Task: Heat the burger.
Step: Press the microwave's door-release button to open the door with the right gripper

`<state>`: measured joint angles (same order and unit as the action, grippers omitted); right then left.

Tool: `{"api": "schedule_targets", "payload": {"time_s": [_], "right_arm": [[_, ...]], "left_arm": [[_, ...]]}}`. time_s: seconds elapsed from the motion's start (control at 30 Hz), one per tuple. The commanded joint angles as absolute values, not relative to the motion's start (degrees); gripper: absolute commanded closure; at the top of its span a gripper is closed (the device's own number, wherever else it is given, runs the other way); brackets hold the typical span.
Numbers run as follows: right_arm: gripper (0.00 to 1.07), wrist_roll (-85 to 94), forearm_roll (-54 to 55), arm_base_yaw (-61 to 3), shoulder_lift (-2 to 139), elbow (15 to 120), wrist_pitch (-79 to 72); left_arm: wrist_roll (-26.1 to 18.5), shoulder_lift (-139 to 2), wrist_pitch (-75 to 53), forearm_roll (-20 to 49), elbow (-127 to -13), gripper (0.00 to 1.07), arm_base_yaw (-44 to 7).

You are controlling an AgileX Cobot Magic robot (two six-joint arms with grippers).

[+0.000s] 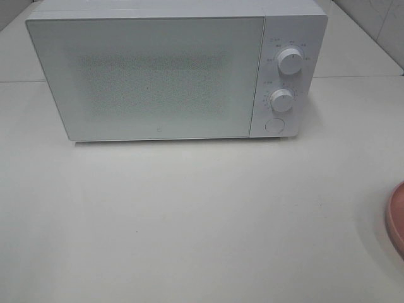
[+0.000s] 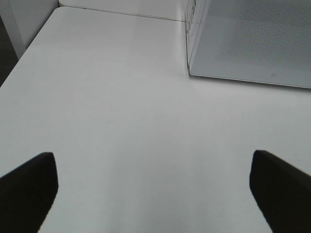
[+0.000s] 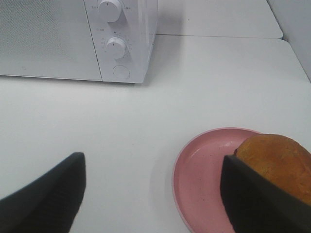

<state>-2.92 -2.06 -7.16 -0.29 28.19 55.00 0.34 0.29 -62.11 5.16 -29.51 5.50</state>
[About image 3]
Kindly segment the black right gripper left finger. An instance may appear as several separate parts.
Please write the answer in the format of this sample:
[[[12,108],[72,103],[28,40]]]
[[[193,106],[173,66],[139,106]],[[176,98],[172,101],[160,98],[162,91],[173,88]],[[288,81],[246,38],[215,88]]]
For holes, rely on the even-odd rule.
[[[86,159],[75,152],[0,201],[2,233],[68,233],[86,189]]]

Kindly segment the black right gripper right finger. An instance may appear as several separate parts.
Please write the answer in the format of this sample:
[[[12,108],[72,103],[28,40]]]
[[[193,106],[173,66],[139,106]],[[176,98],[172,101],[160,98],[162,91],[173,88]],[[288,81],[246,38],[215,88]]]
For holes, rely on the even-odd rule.
[[[220,193],[237,233],[309,233],[311,207],[233,155],[223,159]]]

